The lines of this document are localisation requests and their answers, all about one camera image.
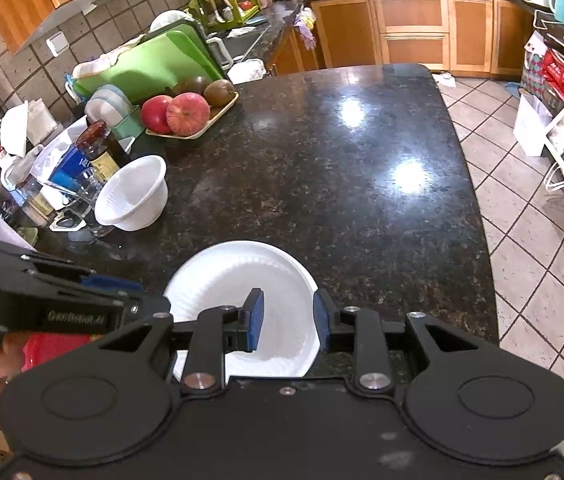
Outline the green cutting board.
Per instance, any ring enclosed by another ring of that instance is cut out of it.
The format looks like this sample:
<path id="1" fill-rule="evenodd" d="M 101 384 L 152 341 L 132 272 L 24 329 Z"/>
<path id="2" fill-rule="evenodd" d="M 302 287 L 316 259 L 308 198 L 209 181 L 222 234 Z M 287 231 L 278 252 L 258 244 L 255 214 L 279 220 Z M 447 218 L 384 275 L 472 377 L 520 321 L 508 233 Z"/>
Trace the green cutting board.
<path id="1" fill-rule="evenodd" d="M 88 98 L 112 84 L 133 103 L 174 88 L 180 80 L 224 78 L 224 70 L 209 49 L 200 26 L 179 20 L 141 35 L 90 62 L 75 66 L 73 89 Z"/>

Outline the red apple right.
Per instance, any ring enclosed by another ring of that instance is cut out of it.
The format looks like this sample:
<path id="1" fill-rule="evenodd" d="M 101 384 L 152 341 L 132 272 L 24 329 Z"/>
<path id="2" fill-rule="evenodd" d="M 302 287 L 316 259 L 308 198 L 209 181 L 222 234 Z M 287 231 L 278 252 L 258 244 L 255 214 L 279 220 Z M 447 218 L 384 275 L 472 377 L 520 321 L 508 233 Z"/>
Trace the red apple right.
<path id="1" fill-rule="evenodd" d="M 210 106 L 198 93 L 184 92 L 172 98 L 166 112 L 168 126 L 175 136 L 194 136 L 210 118 Z"/>

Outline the blue white carton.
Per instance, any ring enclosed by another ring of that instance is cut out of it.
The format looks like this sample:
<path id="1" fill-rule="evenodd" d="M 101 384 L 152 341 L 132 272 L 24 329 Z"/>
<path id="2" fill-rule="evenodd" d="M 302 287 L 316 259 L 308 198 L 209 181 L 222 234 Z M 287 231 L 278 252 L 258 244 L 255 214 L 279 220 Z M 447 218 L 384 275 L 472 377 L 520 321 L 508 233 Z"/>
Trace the blue white carton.
<path id="1" fill-rule="evenodd" d="M 51 172 L 49 181 L 59 188 L 75 192 L 78 190 L 78 178 L 89 167 L 88 158 L 76 146 L 71 146 Z"/>

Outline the kiwi fruit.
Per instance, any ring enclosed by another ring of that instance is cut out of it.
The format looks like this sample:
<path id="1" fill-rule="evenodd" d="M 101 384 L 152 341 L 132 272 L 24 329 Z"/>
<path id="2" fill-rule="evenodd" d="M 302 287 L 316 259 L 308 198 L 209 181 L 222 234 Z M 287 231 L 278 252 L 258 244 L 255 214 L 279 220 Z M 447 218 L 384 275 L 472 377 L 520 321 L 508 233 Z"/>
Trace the kiwi fruit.
<path id="1" fill-rule="evenodd" d="M 224 107 L 230 103 L 236 95 L 235 88 L 230 80 L 218 79 L 209 84 L 204 90 L 203 96 L 211 107 Z"/>

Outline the clear glass cup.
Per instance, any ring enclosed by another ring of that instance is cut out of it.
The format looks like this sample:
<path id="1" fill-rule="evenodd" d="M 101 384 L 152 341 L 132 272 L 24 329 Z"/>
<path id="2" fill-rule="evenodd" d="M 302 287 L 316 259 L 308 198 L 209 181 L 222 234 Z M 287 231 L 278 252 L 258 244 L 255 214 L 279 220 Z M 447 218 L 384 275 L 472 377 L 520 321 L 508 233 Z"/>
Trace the clear glass cup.
<path id="1" fill-rule="evenodd" d="M 86 222 L 85 228 L 88 228 L 96 238 L 106 237 L 113 231 L 111 226 L 104 226 L 96 220 L 96 213 L 94 212 L 96 200 L 103 187 L 104 181 L 99 178 L 93 167 L 89 167 L 78 178 L 78 190 L 75 192 L 69 191 L 72 201 L 66 208 L 81 216 Z"/>

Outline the red apple left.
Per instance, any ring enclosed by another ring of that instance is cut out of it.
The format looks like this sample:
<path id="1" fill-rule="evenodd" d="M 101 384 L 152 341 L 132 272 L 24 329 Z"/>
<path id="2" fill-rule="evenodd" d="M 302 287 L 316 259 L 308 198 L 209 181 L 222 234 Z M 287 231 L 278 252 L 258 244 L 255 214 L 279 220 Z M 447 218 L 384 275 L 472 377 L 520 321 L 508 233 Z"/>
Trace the red apple left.
<path id="1" fill-rule="evenodd" d="M 161 94 L 160 96 L 153 96 L 143 103 L 141 120 L 145 128 L 158 134 L 166 134 L 166 136 L 171 134 L 166 117 L 171 100 L 171 96 Z"/>

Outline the white plastic tray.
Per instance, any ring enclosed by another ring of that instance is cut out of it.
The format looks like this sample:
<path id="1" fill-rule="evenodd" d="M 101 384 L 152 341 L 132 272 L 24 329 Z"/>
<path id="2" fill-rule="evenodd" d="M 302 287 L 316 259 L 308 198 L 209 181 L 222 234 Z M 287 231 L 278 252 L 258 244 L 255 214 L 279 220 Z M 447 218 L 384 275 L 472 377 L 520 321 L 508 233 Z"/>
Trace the white plastic tray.
<path id="1" fill-rule="evenodd" d="M 81 216 L 73 211 L 64 209 L 51 222 L 49 229 L 55 233 L 77 232 L 86 226 L 86 222 Z"/>

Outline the red apple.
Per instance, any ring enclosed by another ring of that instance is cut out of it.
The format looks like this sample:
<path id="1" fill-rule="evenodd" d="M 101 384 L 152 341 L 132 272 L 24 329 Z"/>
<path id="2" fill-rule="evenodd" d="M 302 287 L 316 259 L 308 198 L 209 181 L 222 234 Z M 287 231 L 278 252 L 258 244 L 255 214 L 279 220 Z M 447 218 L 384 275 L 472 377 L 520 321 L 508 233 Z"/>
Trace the red apple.
<path id="1" fill-rule="evenodd" d="M 143 103 L 141 120 L 145 128 L 158 134 L 166 134 L 166 136 L 171 134 L 166 117 L 171 100 L 171 96 L 161 94 L 160 96 L 153 96 Z"/>
<path id="2" fill-rule="evenodd" d="M 172 98 L 166 112 L 168 126 L 175 136 L 194 136 L 210 118 L 210 106 L 198 93 L 184 92 Z"/>

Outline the magenta plastic plate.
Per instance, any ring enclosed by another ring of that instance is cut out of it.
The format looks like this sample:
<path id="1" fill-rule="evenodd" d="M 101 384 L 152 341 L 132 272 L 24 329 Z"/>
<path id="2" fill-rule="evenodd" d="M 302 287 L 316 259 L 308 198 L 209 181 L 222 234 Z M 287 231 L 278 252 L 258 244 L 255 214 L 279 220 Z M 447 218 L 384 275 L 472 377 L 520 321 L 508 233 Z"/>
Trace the magenta plastic plate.
<path id="1" fill-rule="evenodd" d="M 100 338 L 100 335 L 32 333 L 23 348 L 22 371 L 31 370 Z"/>

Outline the dark sauce jar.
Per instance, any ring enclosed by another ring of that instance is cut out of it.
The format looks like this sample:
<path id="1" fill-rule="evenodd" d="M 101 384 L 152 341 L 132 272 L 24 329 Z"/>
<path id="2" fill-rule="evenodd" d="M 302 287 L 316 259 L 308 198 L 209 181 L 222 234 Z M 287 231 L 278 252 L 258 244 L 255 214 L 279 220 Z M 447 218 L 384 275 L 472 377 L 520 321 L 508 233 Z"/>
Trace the dark sauce jar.
<path id="1" fill-rule="evenodd" d="M 76 147 L 104 182 L 110 180 L 119 169 L 131 162 L 130 156 L 103 120 L 88 125 L 88 128 L 78 136 Z"/>

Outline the fruit tray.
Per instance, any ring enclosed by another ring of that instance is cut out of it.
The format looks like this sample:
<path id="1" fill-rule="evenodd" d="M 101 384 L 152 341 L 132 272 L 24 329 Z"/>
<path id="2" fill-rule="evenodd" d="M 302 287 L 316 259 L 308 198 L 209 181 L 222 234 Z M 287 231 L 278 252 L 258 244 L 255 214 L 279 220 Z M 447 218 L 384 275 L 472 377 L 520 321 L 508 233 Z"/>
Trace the fruit tray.
<path id="1" fill-rule="evenodd" d="M 229 101 L 220 107 L 212 107 L 204 96 L 184 92 L 180 96 L 156 96 L 144 103 L 141 122 L 149 136 L 165 139 L 195 140 L 224 116 L 239 99 L 234 92 Z"/>

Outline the clear jar yellow label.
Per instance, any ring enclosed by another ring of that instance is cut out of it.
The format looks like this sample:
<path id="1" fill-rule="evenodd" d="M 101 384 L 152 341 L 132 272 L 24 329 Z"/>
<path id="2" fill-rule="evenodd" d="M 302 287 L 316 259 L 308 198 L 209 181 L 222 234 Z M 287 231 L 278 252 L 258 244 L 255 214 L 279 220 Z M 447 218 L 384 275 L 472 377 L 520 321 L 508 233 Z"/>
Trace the clear jar yellow label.
<path id="1" fill-rule="evenodd" d="M 45 228 L 54 220 L 56 211 L 43 196 L 42 185 L 30 174 L 30 168 L 30 162 L 17 158 L 2 170 L 1 182 L 32 223 Z"/>

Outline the green dish rack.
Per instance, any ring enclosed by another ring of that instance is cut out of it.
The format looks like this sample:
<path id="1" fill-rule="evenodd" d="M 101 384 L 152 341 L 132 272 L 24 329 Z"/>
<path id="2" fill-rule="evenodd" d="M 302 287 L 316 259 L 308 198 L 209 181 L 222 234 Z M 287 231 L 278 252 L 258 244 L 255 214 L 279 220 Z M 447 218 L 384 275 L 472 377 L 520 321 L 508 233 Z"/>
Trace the green dish rack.
<path id="1" fill-rule="evenodd" d="M 189 11 L 206 32 L 223 32 L 244 26 L 260 7 L 258 0 L 191 0 Z"/>

